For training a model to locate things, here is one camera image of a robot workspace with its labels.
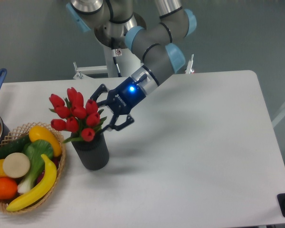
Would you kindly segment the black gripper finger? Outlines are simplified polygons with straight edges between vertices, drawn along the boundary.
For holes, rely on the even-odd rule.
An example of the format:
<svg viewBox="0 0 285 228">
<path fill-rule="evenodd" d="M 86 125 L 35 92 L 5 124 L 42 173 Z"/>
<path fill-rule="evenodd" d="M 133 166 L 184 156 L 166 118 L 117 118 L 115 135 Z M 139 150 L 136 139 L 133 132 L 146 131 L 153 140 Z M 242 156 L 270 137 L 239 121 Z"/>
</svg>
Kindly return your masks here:
<svg viewBox="0 0 285 228">
<path fill-rule="evenodd" d="M 130 114 L 128 114 L 123 123 L 116 125 L 116 122 L 119 116 L 120 116 L 119 114 L 114 114 L 109 124 L 101 129 L 101 133 L 104 133 L 105 131 L 111 131 L 111 130 L 120 131 L 134 123 L 134 119 L 132 118 Z"/>
<path fill-rule="evenodd" d="M 101 84 L 96 91 L 90 96 L 90 100 L 93 100 L 96 102 L 98 107 L 107 106 L 107 99 L 103 101 L 98 101 L 98 98 L 101 94 L 108 93 L 108 88 L 105 86 L 105 84 Z"/>
</svg>

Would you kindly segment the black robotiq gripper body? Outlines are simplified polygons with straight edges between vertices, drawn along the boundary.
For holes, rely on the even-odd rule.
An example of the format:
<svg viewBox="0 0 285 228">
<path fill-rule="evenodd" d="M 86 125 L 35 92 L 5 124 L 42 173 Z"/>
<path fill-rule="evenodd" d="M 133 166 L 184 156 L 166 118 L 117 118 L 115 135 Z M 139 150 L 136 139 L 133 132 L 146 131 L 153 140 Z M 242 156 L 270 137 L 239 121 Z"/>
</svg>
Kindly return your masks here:
<svg viewBox="0 0 285 228">
<path fill-rule="evenodd" d="M 128 77 L 118 87 L 108 92 L 107 106 L 114 114 L 125 115 L 146 97 L 135 81 Z"/>
</svg>

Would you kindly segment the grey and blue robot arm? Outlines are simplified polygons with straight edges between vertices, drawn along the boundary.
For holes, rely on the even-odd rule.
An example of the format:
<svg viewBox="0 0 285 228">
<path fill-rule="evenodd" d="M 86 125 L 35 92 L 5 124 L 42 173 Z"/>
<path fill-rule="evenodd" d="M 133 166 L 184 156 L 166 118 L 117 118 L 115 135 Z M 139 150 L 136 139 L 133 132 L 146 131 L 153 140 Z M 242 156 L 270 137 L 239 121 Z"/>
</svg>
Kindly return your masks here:
<svg viewBox="0 0 285 228">
<path fill-rule="evenodd" d="M 175 42 L 196 29 L 194 14 L 184 9 L 179 0 L 157 0 L 155 5 L 160 23 L 146 29 L 138 22 L 131 0 L 71 0 L 67 4 L 81 29 L 94 30 L 98 40 L 111 50 L 127 48 L 142 62 L 115 89 L 108 90 L 101 85 L 92 94 L 91 98 L 97 100 L 102 93 L 107 93 L 98 106 L 106 106 L 113 113 L 103 131 L 120 131 L 132 124 L 130 111 L 186 63 Z"/>
</svg>

